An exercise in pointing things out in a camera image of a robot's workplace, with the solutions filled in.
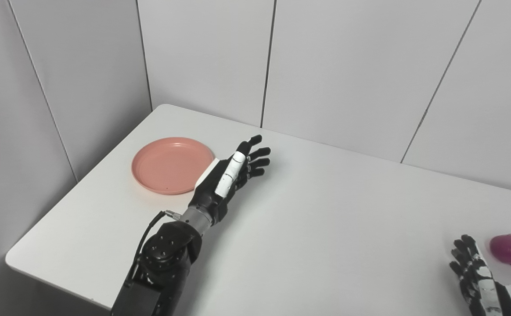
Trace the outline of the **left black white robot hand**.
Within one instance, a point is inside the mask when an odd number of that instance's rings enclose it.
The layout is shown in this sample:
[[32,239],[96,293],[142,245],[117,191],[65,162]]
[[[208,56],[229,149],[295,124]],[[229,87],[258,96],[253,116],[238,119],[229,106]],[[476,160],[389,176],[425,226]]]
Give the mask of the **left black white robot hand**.
[[211,226],[221,222],[226,216],[228,204],[236,191],[251,178],[263,176],[264,168],[271,162],[268,157],[271,148],[262,147],[252,151],[262,140],[261,135],[255,135],[250,140],[241,142],[229,158],[218,160],[195,188],[188,206],[209,216]]

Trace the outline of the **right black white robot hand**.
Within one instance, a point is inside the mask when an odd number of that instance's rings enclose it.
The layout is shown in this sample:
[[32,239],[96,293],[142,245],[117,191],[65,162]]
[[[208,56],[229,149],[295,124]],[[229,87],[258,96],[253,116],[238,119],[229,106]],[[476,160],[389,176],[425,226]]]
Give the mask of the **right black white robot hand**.
[[450,268],[458,278],[470,313],[473,316],[511,316],[511,285],[494,279],[475,239],[463,234],[453,244],[450,253],[454,260]]

